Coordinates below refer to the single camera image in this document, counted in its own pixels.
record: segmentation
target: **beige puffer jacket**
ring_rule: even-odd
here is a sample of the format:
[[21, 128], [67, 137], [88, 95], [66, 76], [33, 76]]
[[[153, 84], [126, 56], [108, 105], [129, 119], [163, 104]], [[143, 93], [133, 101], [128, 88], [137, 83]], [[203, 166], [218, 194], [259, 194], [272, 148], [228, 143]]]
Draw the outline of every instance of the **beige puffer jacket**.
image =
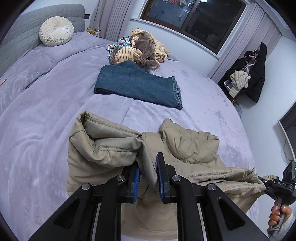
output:
[[244, 212], [265, 190], [255, 170], [225, 167], [217, 155], [219, 139], [165, 119], [159, 133], [139, 133], [89, 112], [75, 120], [69, 141], [68, 194], [83, 183], [99, 185], [121, 174], [135, 160], [141, 171], [138, 201], [122, 205], [122, 233], [147, 240], [177, 238], [175, 204], [157, 193], [156, 154], [192, 183], [216, 185]]

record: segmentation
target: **window frame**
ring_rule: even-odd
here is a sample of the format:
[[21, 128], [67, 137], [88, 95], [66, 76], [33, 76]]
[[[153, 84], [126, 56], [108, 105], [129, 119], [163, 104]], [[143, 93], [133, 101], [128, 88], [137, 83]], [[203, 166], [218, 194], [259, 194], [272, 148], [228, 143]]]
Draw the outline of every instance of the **window frame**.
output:
[[234, 21], [232, 22], [232, 24], [230, 25], [230, 27], [228, 28], [227, 32], [225, 33], [224, 38], [221, 40], [220, 44], [218, 45], [218, 47], [215, 49], [212, 46], [208, 45], [207, 43], [203, 42], [202, 40], [196, 38], [195, 36], [185, 32], [185, 27], [187, 26], [187, 24], [189, 23], [189, 21], [191, 20], [195, 10], [197, 9], [197, 7], [199, 6], [199, 4], [201, 3], [201, 0], [197, 0], [195, 2], [195, 4], [193, 5], [192, 9], [190, 10], [190, 12], [188, 13], [186, 19], [184, 20], [182, 26], [179, 28], [177, 26], [174, 26], [172, 24], [169, 24], [167, 22], [155, 19], [155, 18], [151, 18], [151, 17], [147, 17], [147, 14], [151, 11], [152, 7], [153, 7], [153, 3], [154, 0], [147, 0], [143, 11], [141, 13], [140, 19], [142, 20], [146, 20], [152, 23], [156, 23], [159, 24], [161, 26], [167, 27], [169, 29], [172, 29], [182, 35], [185, 35], [186, 37], [198, 42], [199, 44], [201, 44], [202, 46], [204, 46], [205, 48], [207, 48], [208, 50], [210, 50], [211, 52], [213, 52], [214, 54], [218, 54], [220, 52], [220, 50], [222, 50], [223, 45], [225, 44], [226, 40], [230, 37], [230, 34], [232, 32], [232, 30], [235, 28], [236, 24], [238, 23], [239, 19], [243, 16], [243, 12], [246, 9], [246, 7], [248, 6], [248, 4], [246, 4], [243, 0], [237, 0], [240, 3], [242, 3], [242, 6], [240, 8], [240, 10], [238, 11]]

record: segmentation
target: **white curtain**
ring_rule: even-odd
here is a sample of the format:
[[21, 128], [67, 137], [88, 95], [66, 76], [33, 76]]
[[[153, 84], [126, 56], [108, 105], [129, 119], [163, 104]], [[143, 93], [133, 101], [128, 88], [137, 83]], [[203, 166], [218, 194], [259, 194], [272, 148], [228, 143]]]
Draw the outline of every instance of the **white curtain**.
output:
[[265, 43], [267, 46], [266, 58], [268, 58], [280, 37], [280, 30], [277, 28], [271, 18], [265, 13], [255, 34], [250, 39], [239, 58], [243, 57], [246, 51], [254, 51], [255, 49], [259, 50], [261, 42]]
[[267, 45], [268, 53], [270, 53], [280, 36], [278, 28], [266, 12], [256, 2], [252, 2], [245, 13], [245, 18], [239, 30], [236, 31], [227, 49], [208, 74], [208, 77], [218, 83], [226, 70], [247, 50], [254, 51], [260, 46], [261, 42], [264, 42]]
[[99, 0], [98, 7], [94, 10], [90, 27], [100, 30], [100, 37], [115, 41], [120, 36], [131, 18], [131, 12], [136, 0]]

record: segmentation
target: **metal bolt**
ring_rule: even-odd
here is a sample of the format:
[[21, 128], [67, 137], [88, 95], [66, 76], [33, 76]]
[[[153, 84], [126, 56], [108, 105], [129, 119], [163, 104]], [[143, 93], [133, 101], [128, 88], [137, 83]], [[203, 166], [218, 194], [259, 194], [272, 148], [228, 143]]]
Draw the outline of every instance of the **metal bolt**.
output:
[[216, 185], [215, 185], [215, 184], [212, 184], [212, 183], [210, 183], [207, 187], [208, 187], [208, 189], [211, 190], [211, 191], [215, 191], [216, 188], [217, 188]]
[[175, 182], [178, 182], [178, 181], [181, 180], [181, 177], [180, 177], [179, 175], [174, 175], [174, 176], [172, 177], [172, 179], [173, 179]]
[[119, 182], [122, 182], [122, 181], [124, 181], [125, 179], [126, 179], [126, 177], [125, 177], [124, 175], [118, 175], [118, 176], [116, 177], [116, 180], [119, 181]]
[[83, 190], [88, 190], [88, 189], [91, 188], [91, 185], [90, 185], [89, 183], [84, 183], [84, 184], [82, 184], [81, 188], [82, 188]]

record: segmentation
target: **white wall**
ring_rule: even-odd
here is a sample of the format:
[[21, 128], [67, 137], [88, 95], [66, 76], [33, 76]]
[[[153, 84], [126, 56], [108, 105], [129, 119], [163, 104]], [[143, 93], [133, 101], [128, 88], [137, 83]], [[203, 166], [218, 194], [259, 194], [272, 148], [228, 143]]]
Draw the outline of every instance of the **white wall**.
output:
[[[137, 0], [132, 12], [132, 18], [139, 17], [145, 2], [146, 0]], [[123, 30], [124, 35], [129, 35], [133, 28], [140, 28], [151, 32], [157, 40], [161, 41], [165, 45], [165, 47], [178, 59], [178, 61], [190, 66], [193, 69], [197, 69], [204, 75], [207, 75], [218, 61], [214, 55], [204, 50], [197, 44], [194, 44], [186, 38], [174, 34], [171, 31], [149, 23], [131, 19], [126, 29]]]
[[[278, 119], [296, 100], [296, 42], [281, 37], [266, 60], [266, 79], [258, 103], [242, 96], [242, 123], [254, 154], [257, 175], [277, 175], [282, 178], [289, 161], [283, 153], [285, 136]], [[288, 144], [285, 148], [292, 158]], [[263, 195], [259, 198], [258, 226], [266, 231], [273, 200]], [[292, 206], [296, 214], [296, 204]]]
[[85, 19], [85, 28], [89, 27], [91, 15], [98, 6], [99, 0], [35, 0], [23, 13], [31, 12], [42, 7], [71, 3], [82, 4], [84, 6], [85, 14], [90, 14], [89, 19]]

